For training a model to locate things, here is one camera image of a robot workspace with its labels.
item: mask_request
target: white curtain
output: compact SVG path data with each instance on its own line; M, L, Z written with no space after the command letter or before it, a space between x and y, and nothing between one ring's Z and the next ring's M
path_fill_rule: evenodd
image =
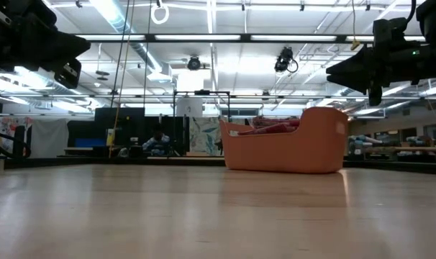
M31 158L56 158L65 155L68 146L68 120L39 120L32 122Z

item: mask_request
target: gymnastic ring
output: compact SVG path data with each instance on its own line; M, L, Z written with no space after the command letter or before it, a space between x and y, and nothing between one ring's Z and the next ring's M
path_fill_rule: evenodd
M160 21L157 18L155 18L155 10L157 10L157 9L164 9L165 10L165 16ZM167 22L169 16L170 16L170 12L168 10L168 6L161 6L161 7L155 6L155 7L151 8L151 19L153 20L153 22L155 24L162 24L162 23Z

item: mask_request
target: light wood floor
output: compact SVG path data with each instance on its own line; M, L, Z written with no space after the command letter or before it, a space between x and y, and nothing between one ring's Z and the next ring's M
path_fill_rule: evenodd
M7 171L7 258L436 258L436 176L140 165Z

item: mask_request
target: seated person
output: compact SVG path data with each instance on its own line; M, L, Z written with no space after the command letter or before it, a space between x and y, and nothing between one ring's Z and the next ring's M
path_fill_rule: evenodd
M153 137L142 145L143 151L150 151L152 155L165 155L165 147L170 142L170 138L163 134L160 123L153 127Z

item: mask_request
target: orange basket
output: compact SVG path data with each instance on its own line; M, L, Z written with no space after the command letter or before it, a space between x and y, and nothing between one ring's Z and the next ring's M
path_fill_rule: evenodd
M342 168L348 116L336 109L304 111L294 132L231 136L251 126L219 121L229 169L290 173L332 173Z

